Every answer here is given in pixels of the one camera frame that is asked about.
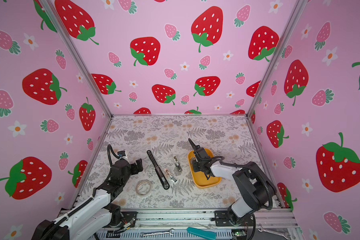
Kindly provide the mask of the pink white stapler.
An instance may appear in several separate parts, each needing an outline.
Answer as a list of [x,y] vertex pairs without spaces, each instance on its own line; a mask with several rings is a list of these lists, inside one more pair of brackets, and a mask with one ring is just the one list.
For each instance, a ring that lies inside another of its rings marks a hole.
[[165,169],[165,173],[174,184],[178,182],[177,178],[168,169]]

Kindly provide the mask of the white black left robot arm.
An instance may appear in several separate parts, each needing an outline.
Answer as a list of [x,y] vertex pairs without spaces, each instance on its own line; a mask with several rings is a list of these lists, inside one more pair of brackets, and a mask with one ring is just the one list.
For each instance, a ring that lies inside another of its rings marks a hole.
[[107,154],[111,168],[104,182],[69,212],[53,221],[41,222],[32,240],[87,240],[106,226],[124,231],[131,225],[113,201],[122,193],[129,178],[143,171],[142,159],[129,163],[124,152],[115,153],[111,145],[107,146]]

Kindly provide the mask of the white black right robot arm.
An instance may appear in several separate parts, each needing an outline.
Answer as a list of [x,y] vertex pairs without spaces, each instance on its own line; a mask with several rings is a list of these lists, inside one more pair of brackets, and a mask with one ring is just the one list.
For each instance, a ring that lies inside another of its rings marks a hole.
[[242,224],[244,217],[260,209],[273,209],[277,188],[255,162],[244,165],[228,163],[224,161],[225,157],[211,157],[204,148],[188,140],[195,156],[191,161],[193,172],[203,173],[206,180],[216,177],[236,183],[241,197],[228,207],[228,219],[232,225]]

